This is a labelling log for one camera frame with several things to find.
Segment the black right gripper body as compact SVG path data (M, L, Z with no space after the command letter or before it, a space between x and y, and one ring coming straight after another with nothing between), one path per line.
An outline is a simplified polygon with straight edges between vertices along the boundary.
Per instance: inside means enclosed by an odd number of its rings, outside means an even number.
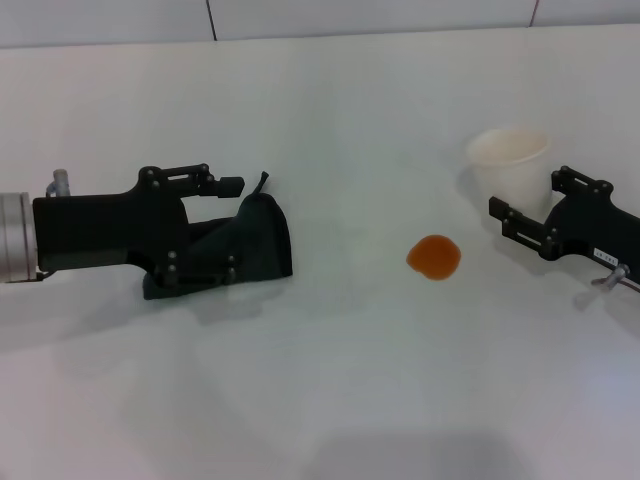
M639 279L639 219L617 208L608 195L570 194L544 222L541 257L555 261L580 255L614 269L628 267Z

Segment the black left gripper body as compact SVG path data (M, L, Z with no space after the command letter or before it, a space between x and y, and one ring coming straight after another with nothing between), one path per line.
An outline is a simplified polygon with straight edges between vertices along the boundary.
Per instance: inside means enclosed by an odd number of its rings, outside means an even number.
M197 167L148 166L124 193L36 198L38 267L49 273L133 265L174 287L190 268L182 199L198 193Z

